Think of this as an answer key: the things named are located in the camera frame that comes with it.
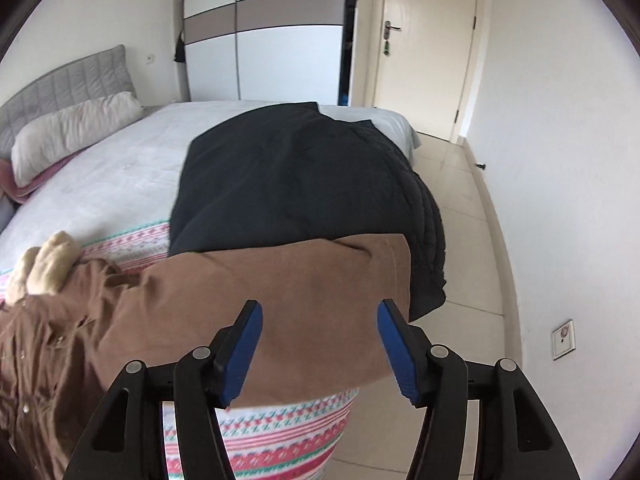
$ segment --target white door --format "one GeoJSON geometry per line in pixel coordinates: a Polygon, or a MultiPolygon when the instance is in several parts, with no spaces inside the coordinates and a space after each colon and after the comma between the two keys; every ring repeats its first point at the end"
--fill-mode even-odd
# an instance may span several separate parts
{"type": "Polygon", "coordinates": [[[476,0],[385,0],[389,32],[374,104],[404,115],[415,130],[449,140],[462,95],[476,0]]]}

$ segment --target white wardrobe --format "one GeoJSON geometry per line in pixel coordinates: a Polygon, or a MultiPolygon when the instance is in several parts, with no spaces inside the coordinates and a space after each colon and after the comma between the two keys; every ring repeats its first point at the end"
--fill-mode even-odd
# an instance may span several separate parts
{"type": "Polygon", "coordinates": [[[184,0],[191,99],[338,102],[344,0],[184,0]]]}

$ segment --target gray stripe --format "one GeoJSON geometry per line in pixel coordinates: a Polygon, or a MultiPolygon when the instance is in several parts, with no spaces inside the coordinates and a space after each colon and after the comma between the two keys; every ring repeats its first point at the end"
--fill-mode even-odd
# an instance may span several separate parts
{"type": "Polygon", "coordinates": [[[186,18],[184,43],[257,28],[342,25],[343,20],[344,0],[240,0],[186,18]]]}
{"type": "Polygon", "coordinates": [[[287,25],[341,25],[344,0],[240,0],[238,32],[287,25]]]}
{"type": "Polygon", "coordinates": [[[236,4],[206,10],[184,20],[184,43],[196,43],[236,31],[236,4]]]}

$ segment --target white bed sheet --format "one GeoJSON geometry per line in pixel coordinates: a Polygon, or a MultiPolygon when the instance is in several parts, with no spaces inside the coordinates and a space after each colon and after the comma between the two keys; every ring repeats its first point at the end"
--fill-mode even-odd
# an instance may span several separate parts
{"type": "MultiPolygon", "coordinates": [[[[0,234],[0,273],[29,247],[68,231],[81,244],[165,221],[189,143],[216,124],[272,103],[197,102],[166,106],[90,147],[22,206],[0,234]]],[[[412,160],[420,145],[402,115],[377,108],[320,106],[337,120],[370,119],[412,160]]]]}

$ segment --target baseboard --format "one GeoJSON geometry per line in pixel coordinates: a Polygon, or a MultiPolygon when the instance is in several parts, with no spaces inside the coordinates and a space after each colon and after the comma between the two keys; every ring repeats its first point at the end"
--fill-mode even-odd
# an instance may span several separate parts
{"type": "Polygon", "coordinates": [[[513,359],[522,366],[522,339],[520,335],[520,316],[518,314],[518,298],[511,272],[509,253],[504,243],[500,222],[495,213],[494,203],[489,195],[482,170],[476,168],[476,158],[471,151],[466,139],[462,141],[462,150],[465,152],[466,161],[469,163],[471,173],[474,176],[486,222],[489,225],[491,242],[494,246],[495,263],[500,279],[500,293],[502,294],[502,312],[504,314],[504,351],[506,357],[513,359]]]}

